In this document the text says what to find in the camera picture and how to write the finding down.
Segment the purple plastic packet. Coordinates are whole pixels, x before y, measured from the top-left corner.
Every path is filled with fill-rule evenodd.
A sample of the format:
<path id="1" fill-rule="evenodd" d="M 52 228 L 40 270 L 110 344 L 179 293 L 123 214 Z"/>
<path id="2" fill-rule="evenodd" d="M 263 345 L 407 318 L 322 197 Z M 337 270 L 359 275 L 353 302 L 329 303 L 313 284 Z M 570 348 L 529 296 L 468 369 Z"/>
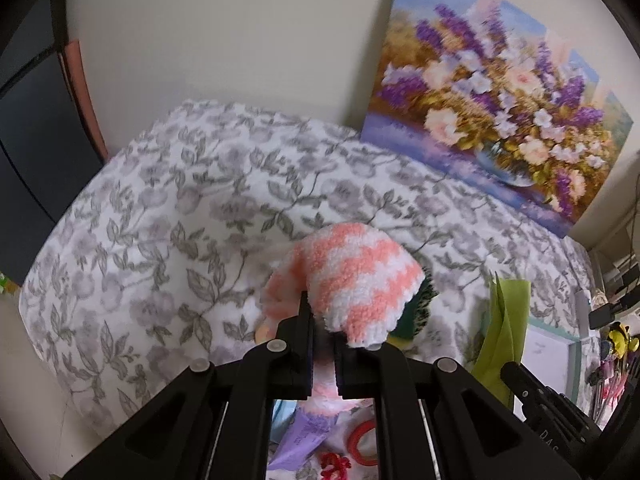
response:
<path id="1" fill-rule="evenodd" d="M 268 470 L 296 471 L 332 434 L 337 415 L 311 413 L 297 403 L 295 417 L 268 460 Z"/>

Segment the green cloth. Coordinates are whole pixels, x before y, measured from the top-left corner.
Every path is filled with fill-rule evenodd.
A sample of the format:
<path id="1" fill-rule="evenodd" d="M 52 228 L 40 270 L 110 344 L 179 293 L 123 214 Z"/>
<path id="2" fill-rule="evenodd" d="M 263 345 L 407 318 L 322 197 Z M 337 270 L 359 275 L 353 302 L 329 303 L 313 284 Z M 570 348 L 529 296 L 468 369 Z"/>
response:
<path id="1" fill-rule="evenodd" d="M 514 395 L 500 378 L 504 364 L 521 363 L 529 318 L 530 283 L 495 276 L 490 281 L 488 325 L 473 377 L 508 410 Z"/>

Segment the yellow plush toy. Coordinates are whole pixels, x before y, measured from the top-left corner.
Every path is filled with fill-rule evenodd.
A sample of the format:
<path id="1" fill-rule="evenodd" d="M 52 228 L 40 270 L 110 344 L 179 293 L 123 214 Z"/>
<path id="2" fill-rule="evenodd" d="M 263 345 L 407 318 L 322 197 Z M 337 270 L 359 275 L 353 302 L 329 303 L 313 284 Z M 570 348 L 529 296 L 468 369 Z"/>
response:
<path id="1" fill-rule="evenodd" d="M 608 326 L 605 341 L 608 344 L 608 353 L 618 360 L 639 349 L 639 338 L 631 336 L 629 326 L 621 322 L 613 322 Z"/>

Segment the flower bouquet canvas painting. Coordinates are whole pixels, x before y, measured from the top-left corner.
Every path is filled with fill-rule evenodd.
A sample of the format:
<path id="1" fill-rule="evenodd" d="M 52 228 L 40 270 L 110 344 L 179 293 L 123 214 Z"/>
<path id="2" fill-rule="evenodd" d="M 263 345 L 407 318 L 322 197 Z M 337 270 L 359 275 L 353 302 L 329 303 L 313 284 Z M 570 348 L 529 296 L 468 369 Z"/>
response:
<path id="1" fill-rule="evenodd" d="M 361 137 L 564 236 L 631 126 L 577 51 L 512 3 L 393 0 Z"/>

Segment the white tray teal rim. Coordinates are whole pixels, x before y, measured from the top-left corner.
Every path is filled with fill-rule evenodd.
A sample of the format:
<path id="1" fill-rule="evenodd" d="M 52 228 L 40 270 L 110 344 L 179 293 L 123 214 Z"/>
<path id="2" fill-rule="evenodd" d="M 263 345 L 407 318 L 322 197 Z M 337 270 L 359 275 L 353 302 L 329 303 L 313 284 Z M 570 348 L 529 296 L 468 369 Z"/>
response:
<path id="1" fill-rule="evenodd" d="M 522 364 L 544 385 L 563 393 L 586 415 L 594 396 L 589 374 L 600 365 L 600 336 L 570 334 L 538 318 L 528 320 Z"/>

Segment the blue face mask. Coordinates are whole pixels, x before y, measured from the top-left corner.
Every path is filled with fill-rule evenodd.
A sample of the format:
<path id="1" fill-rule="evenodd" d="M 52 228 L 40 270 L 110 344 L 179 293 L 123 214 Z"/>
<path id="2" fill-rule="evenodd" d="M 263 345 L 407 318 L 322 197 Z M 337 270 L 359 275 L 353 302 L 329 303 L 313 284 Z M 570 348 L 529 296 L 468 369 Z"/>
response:
<path id="1" fill-rule="evenodd" d="M 269 439 L 273 443 L 279 443 L 288 426 L 291 425 L 297 410 L 295 400 L 275 400 L 273 402 Z"/>

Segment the red pink yarn flower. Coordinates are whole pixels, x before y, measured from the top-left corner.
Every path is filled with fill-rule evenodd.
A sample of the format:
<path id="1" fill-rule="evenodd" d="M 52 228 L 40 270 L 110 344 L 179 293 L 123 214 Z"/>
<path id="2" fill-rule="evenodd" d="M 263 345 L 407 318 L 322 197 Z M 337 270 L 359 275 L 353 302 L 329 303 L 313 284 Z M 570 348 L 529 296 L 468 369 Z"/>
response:
<path id="1" fill-rule="evenodd" d="M 322 453 L 320 456 L 320 478 L 322 480 L 348 480 L 352 463 L 346 456 L 334 452 Z"/>

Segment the pink white fuzzy sock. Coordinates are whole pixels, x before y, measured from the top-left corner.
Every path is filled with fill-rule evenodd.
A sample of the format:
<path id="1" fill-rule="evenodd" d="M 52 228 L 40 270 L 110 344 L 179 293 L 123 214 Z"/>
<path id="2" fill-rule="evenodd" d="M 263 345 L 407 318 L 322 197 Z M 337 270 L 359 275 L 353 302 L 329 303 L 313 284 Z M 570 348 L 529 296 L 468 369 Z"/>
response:
<path id="1" fill-rule="evenodd" d="M 306 292 L 317 334 L 342 334 L 350 348 L 385 342 L 425 278 L 407 249 L 363 223 L 274 245 L 262 261 L 271 269 L 259 294 L 262 322 L 295 316 Z"/>

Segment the yellow green sponge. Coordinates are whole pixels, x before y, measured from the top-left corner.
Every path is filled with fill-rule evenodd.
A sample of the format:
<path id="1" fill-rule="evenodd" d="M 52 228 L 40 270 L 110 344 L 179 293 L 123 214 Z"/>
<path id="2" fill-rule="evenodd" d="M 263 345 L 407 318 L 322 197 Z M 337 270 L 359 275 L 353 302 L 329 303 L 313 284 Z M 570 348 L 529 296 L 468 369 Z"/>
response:
<path id="1" fill-rule="evenodd" d="M 388 335 L 387 342 L 401 349 L 411 344 L 427 324 L 430 317 L 430 303 L 436 295 L 432 278 L 427 275 L 418 292 L 405 304 L 404 312 L 396 327 Z"/>

